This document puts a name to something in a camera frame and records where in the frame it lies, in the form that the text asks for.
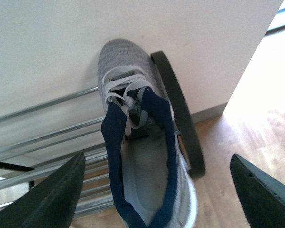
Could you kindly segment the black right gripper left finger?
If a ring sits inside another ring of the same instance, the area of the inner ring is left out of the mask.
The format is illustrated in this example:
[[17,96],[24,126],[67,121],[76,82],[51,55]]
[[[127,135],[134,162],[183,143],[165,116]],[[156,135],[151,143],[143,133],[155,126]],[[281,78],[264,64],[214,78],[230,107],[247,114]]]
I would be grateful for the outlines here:
[[24,196],[0,211],[0,228],[68,228],[78,203],[86,166],[82,152]]

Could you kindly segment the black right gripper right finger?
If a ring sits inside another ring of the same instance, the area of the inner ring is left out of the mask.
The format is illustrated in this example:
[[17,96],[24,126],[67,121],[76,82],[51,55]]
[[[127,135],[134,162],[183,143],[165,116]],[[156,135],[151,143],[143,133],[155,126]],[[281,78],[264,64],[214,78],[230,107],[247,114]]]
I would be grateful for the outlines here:
[[230,171],[250,226],[285,228],[285,185],[238,154],[231,158]]

